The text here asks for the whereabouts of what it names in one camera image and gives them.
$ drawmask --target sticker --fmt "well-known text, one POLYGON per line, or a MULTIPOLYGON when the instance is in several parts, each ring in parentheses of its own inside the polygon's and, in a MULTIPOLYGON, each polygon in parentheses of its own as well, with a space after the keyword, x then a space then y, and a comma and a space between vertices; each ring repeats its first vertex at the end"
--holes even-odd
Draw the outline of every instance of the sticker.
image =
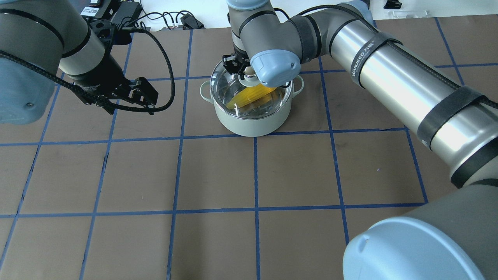
POLYGON ((85 7, 80 15, 95 16, 99 8, 85 7))

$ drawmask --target corn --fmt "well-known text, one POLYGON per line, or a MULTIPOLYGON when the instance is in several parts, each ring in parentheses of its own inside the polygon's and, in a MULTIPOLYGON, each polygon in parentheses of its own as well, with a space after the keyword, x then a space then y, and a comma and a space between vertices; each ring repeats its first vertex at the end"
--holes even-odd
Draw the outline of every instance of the corn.
POLYGON ((267 88, 262 84, 258 84, 257 86, 250 88, 245 88, 241 92, 237 93, 237 95, 235 95, 228 103, 226 103, 225 106, 229 110, 235 109, 235 107, 243 107, 269 94, 275 89, 276 88, 267 88))

